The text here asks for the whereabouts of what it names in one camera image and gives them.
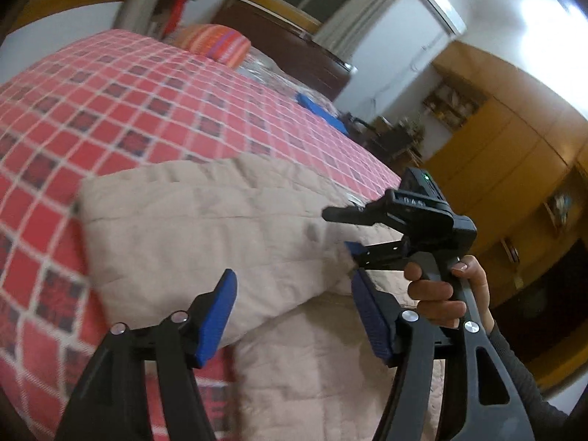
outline bed headboard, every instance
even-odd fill
[[[311,40],[311,35],[246,0],[225,0],[212,19],[251,40],[286,74],[333,101],[349,83],[353,67]]]

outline bedsheet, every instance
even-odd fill
[[[125,31],[76,42],[0,87],[0,384],[51,440],[108,327],[87,279],[76,191],[139,165],[249,151],[293,160],[375,198],[399,178],[286,97]],[[197,373],[219,439],[233,439],[230,351]],[[147,382],[157,441],[167,437]]]

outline beige quilt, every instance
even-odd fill
[[[253,154],[188,161],[84,181],[90,278],[111,323],[159,323],[210,291],[225,268],[239,281],[222,345],[235,343],[242,439],[368,440],[393,371],[372,354],[349,296],[346,240],[397,240],[387,227],[324,222],[348,204],[304,166]],[[374,273],[404,305],[401,273]],[[434,439],[441,367],[423,439]]]

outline hand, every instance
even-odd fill
[[[494,319],[489,309],[490,291],[486,272],[474,256],[466,255],[454,265],[452,273],[456,277],[470,281],[481,322],[486,333],[489,334],[494,328]],[[420,300],[416,311],[436,325],[457,328],[459,318],[466,313],[466,304],[459,300],[449,300],[453,295],[453,287],[450,283],[421,280],[422,274],[423,271],[414,262],[410,262],[405,267],[405,279],[411,280],[408,285],[408,295],[413,300]]]

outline blue cloth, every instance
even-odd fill
[[[318,104],[316,104],[312,99],[310,99],[308,96],[305,96],[302,93],[298,93],[296,95],[296,100],[298,101],[298,104],[300,104],[302,107],[305,107],[306,109],[308,109],[311,113],[316,114],[317,116],[320,116],[321,118],[323,118],[331,126],[333,126],[337,131],[343,133],[345,136],[349,135],[349,133],[347,132],[347,129],[345,128],[345,125],[341,121],[339,121],[339,119],[337,119],[336,117],[329,114],[327,111],[325,111],[323,108],[321,108]]]

